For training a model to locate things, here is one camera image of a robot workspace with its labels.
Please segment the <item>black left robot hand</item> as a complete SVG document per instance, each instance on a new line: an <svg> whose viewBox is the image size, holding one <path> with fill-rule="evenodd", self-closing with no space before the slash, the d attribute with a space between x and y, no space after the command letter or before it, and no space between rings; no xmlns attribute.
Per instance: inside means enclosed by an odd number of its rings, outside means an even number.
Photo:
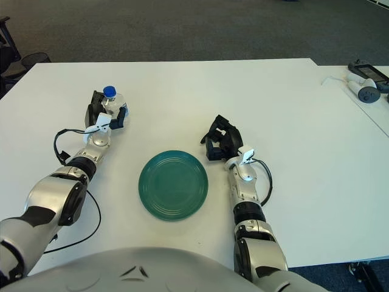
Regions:
<svg viewBox="0 0 389 292"><path fill-rule="evenodd" d="M106 97L102 92L94 91L92 100L86 110L85 127L95 125L100 113L111 116L109 126L112 130L116 130L125 127L129 109L121 94Z"/></svg>

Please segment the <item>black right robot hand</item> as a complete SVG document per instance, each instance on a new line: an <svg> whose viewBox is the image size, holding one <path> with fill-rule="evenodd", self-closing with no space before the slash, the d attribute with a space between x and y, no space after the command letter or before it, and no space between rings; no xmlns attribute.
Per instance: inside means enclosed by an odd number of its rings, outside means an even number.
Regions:
<svg viewBox="0 0 389 292"><path fill-rule="evenodd" d="M209 161L234 158L238 156L238 150L243 146L239 130L221 115L216 116L200 143L205 144Z"/></svg>

